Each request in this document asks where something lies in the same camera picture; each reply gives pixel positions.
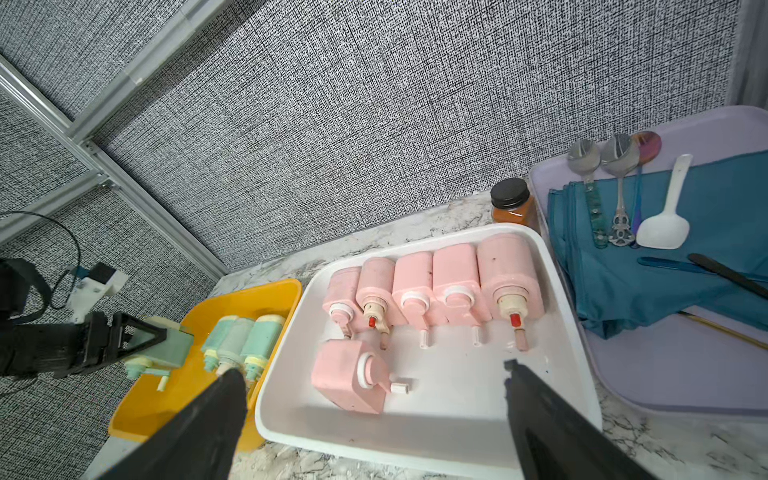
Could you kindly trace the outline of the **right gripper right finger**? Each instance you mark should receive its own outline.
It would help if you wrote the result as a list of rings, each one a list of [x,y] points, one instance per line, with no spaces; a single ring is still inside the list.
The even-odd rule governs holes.
[[[526,479],[652,479],[529,367],[504,362],[508,421]]]

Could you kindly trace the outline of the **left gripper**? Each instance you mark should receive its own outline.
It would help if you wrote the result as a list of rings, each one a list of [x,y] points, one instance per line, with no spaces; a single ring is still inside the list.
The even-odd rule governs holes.
[[[89,374],[116,362],[127,360],[167,339],[167,329],[127,313],[112,316],[92,311],[85,321],[66,325],[64,363],[54,378]]]

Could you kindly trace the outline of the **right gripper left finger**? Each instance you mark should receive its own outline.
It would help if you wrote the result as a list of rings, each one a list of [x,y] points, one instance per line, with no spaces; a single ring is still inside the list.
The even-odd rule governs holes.
[[[226,479],[247,414],[243,376],[228,371],[103,479]]]

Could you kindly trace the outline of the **yellow storage box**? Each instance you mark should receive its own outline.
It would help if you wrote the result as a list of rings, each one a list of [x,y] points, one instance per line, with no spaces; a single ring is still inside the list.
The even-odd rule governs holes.
[[[201,347],[220,318],[238,316],[256,320],[278,314],[289,325],[302,296],[296,279],[281,280],[207,299],[195,306],[181,321],[194,336],[185,365],[170,375],[163,392],[147,376],[137,380],[112,416],[108,433],[112,437],[143,443],[203,392],[217,376],[203,369]]]

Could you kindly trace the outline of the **white storage box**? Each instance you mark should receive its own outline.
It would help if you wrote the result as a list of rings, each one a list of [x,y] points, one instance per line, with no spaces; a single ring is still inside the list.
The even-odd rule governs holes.
[[[527,325],[531,348],[518,355],[593,426],[601,407],[565,289],[545,241],[534,230],[493,224],[389,247],[391,259],[454,244],[476,244],[514,233],[528,244],[545,312]],[[513,330],[492,321],[483,345],[474,346],[465,327],[441,326],[429,348],[404,327],[393,334],[385,359],[407,394],[388,398],[381,414],[354,413],[333,405],[311,383],[321,346],[339,328],[323,311],[332,274],[363,264],[363,255],[337,260],[310,281],[258,396],[254,422],[272,442],[361,461],[446,475],[512,479],[521,471],[507,417],[504,362],[514,356]]]

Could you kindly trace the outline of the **pink sharpener front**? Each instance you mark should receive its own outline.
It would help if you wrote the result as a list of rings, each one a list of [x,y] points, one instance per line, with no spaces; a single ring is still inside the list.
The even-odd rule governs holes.
[[[361,340],[328,340],[316,356],[313,387],[337,407],[357,413],[381,414],[390,394],[408,394],[408,383],[391,378],[382,355]]]

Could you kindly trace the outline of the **pink sharpener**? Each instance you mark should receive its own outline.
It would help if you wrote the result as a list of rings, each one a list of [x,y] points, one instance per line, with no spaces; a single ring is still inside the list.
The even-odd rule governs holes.
[[[316,356],[313,387],[337,407],[357,413],[381,414],[390,394],[408,394],[408,383],[391,378],[382,355],[361,340],[328,340]]]
[[[396,261],[393,299],[408,324],[419,331],[420,347],[429,348],[431,328],[448,323],[433,291],[432,252],[416,252]]]
[[[477,260],[480,285],[492,318],[511,325],[515,348],[528,351],[526,323],[545,313],[528,243],[518,234],[494,235],[478,244]]]
[[[381,350],[388,348],[394,327],[408,324],[393,297],[394,272],[393,260],[369,258],[357,285],[356,301],[363,310],[364,326],[379,333]]]
[[[473,345],[481,347],[484,324],[492,315],[481,289],[474,245],[457,244],[434,252],[433,292],[448,324],[469,327]]]
[[[348,339],[368,328],[368,323],[363,318],[363,310],[356,300],[360,274],[360,267],[344,268],[334,272],[322,305],[330,320]]]

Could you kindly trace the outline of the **green sharpener front yellow cap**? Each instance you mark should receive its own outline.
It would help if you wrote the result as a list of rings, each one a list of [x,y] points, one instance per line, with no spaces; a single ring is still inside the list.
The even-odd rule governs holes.
[[[206,372],[214,372],[222,365],[233,367],[236,362],[232,353],[219,354],[219,349],[230,333],[237,316],[222,317],[208,335],[200,351],[203,353],[203,369]]]

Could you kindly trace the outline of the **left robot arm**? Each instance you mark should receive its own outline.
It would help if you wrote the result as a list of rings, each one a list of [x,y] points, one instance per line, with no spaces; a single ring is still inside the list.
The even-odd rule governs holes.
[[[84,375],[160,345],[169,329],[124,312],[111,316],[94,309],[118,293],[128,275],[102,262],[70,271],[75,284],[65,308],[66,323],[40,319],[52,308],[53,288],[23,259],[1,261],[1,375],[56,378]]]

